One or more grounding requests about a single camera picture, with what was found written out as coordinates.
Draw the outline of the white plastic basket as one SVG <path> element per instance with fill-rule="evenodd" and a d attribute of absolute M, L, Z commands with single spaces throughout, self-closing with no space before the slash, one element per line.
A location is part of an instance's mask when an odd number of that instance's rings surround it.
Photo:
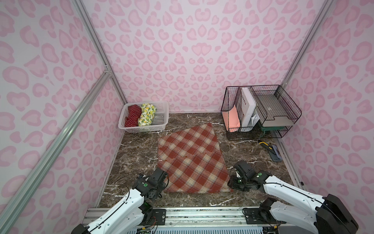
<path fill-rule="evenodd" d="M 158 132 L 165 130 L 168 120 L 166 101 L 127 103 L 122 108 L 118 127 L 128 133 Z"/>

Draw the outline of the red plaid skirt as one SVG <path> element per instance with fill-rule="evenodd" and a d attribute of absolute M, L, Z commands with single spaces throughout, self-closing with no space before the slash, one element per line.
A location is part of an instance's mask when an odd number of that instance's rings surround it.
<path fill-rule="evenodd" d="M 158 167 L 168 174 L 169 193 L 231 191 L 229 171 L 210 123 L 159 138 Z"/>

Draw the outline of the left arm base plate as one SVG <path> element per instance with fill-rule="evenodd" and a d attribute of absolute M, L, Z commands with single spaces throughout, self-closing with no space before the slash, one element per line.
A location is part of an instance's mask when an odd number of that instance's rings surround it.
<path fill-rule="evenodd" d="M 166 209 L 153 208 L 146 202 L 139 209 L 144 215 L 140 226 L 165 225 Z"/>

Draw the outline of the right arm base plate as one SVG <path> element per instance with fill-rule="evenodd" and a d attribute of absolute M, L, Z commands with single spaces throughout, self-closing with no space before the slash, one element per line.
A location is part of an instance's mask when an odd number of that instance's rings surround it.
<path fill-rule="evenodd" d="M 243 208 L 242 214 L 246 224 L 273 225 L 278 223 L 270 214 L 261 211 L 260 208 Z"/>

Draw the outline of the lemon print skirt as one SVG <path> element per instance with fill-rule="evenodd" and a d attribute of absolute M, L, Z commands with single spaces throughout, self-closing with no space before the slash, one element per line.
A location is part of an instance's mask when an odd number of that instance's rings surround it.
<path fill-rule="evenodd" d="M 143 103 L 141 105 L 142 114 L 138 120 L 138 126 L 150 126 L 155 117 L 157 108 L 150 103 Z"/>

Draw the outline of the red polka dot skirt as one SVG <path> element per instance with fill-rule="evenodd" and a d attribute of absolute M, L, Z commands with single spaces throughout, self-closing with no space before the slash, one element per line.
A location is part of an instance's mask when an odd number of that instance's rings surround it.
<path fill-rule="evenodd" d="M 138 105 L 131 105 L 127 108 L 128 115 L 125 118 L 124 127 L 137 127 L 138 120 L 141 117 L 142 109 Z"/>

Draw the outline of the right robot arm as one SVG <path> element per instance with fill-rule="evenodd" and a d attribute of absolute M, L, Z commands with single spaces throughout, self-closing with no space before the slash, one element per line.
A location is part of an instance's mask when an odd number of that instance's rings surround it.
<path fill-rule="evenodd" d="M 259 220 L 273 220 L 305 229 L 313 234 L 355 234 L 359 224 L 336 196 L 322 196 L 302 190 L 266 171 L 258 171 L 241 160 L 229 173 L 231 189 L 261 191 L 269 197 L 259 206 Z"/>

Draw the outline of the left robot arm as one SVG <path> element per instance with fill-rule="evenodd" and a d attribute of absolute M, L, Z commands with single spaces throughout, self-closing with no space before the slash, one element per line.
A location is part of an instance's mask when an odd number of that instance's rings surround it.
<path fill-rule="evenodd" d="M 139 175 L 128 193 L 105 214 L 84 226 L 79 224 L 72 234 L 126 234 L 134 227 L 149 225 L 151 201 L 161 197 L 168 186 L 167 172 L 156 168 L 151 175 Z"/>

